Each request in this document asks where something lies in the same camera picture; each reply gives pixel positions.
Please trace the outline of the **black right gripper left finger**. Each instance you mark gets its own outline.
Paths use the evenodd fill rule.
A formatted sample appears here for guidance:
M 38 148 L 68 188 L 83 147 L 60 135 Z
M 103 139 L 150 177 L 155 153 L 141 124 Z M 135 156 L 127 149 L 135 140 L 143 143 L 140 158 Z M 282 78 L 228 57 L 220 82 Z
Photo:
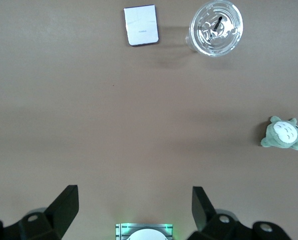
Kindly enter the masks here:
M 10 226 L 0 220 L 0 240 L 61 240 L 78 211 L 78 186 L 68 185 L 43 212 L 29 213 Z

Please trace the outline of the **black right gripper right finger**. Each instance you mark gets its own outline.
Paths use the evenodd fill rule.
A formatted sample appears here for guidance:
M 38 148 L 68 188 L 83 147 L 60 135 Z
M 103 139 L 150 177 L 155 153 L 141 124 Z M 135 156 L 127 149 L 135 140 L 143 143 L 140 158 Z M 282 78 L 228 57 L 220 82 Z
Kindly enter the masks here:
M 257 221 L 251 228 L 226 213 L 217 213 L 200 186 L 192 188 L 191 211 L 197 226 L 189 240 L 289 240 L 290 236 L 278 225 Z

